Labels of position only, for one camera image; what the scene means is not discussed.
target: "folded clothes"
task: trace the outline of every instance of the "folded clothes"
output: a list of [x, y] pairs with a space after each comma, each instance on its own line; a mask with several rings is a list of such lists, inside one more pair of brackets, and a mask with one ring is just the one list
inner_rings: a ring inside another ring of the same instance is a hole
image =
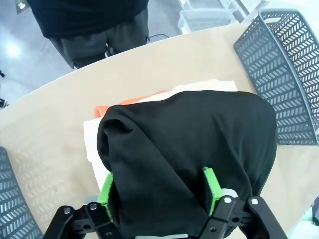
[[203, 167], [241, 200], [260, 195], [275, 160], [276, 117], [250, 93], [186, 91], [108, 108], [97, 148], [113, 173], [111, 212], [124, 237], [196, 236], [208, 218]]
[[[183, 91], [203, 91], [203, 90], [216, 90], [216, 91], [237, 91], [233, 81], [218, 81], [216, 79], [209, 81], [196, 82], [187, 85], [180, 85], [175, 87], [172, 91], [161, 92], [150, 97], [138, 97], [123, 101], [120, 105], [128, 105], [133, 103], [141, 103], [147, 101], [161, 101], [167, 99], [179, 92]], [[92, 163], [95, 178], [97, 180], [100, 190], [104, 184], [106, 176], [110, 173], [102, 164], [98, 155], [96, 137], [98, 126], [105, 115], [109, 106], [96, 106], [94, 109], [94, 116], [96, 119], [84, 122], [84, 142], [87, 152], [87, 159]]]

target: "storage bin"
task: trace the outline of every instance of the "storage bin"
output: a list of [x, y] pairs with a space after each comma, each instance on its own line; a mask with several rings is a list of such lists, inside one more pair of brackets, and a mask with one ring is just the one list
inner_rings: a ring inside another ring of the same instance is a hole
[[178, 27], [183, 34], [237, 23], [232, 12], [223, 8], [199, 8], [180, 11]]
[[233, 0], [180, 0], [183, 10], [193, 8], [225, 8], [234, 12], [237, 9], [232, 5]]
[[6, 150], [0, 147], [0, 238], [42, 239], [26, 204]]
[[292, 9], [260, 11], [234, 44], [256, 92], [275, 109], [280, 144], [318, 145], [318, 46]]

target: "black cloth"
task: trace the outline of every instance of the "black cloth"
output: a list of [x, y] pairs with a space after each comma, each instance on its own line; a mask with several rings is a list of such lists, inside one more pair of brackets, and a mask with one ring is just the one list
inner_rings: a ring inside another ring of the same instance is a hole
[[89, 35], [133, 19], [149, 0], [27, 0], [46, 38]]
[[275, 112], [246, 92], [182, 92], [109, 108], [97, 146], [123, 236], [197, 236], [208, 219], [203, 167], [241, 200], [260, 195], [276, 154]]

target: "white cloth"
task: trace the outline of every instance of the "white cloth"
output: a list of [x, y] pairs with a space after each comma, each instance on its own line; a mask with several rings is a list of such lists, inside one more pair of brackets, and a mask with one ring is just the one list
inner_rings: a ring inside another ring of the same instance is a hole
[[[237, 91], [237, 88], [233, 81], [218, 81], [214, 79], [209, 81], [192, 83], [188, 85], [176, 86], [172, 91], [147, 97], [145, 99], [138, 101], [137, 103], [165, 100], [183, 91], [203, 90]], [[86, 155], [88, 160], [92, 163], [95, 178], [100, 190], [103, 187], [106, 176], [110, 173], [103, 165], [97, 150], [96, 137], [101, 119], [102, 117], [84, 122], [84, 143], [86, 147]]]

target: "table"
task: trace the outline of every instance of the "table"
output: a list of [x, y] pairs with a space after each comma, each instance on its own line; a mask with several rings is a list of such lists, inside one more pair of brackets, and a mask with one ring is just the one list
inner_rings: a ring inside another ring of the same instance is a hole
[[[83, 122], [93, 118], [94, 106], [214, 78], [254, 92], [232, 47], [246, 27], [208, 29], [127, 51], [65, 75], [0, 111], [0, 145], [8, 150], [42, 231], [59, 206], [79, 207], [99, 193], [83, 139]], [[318, 147], [278, 147], [262, 196], [284, 230], [318, 195], [318, 169]]]

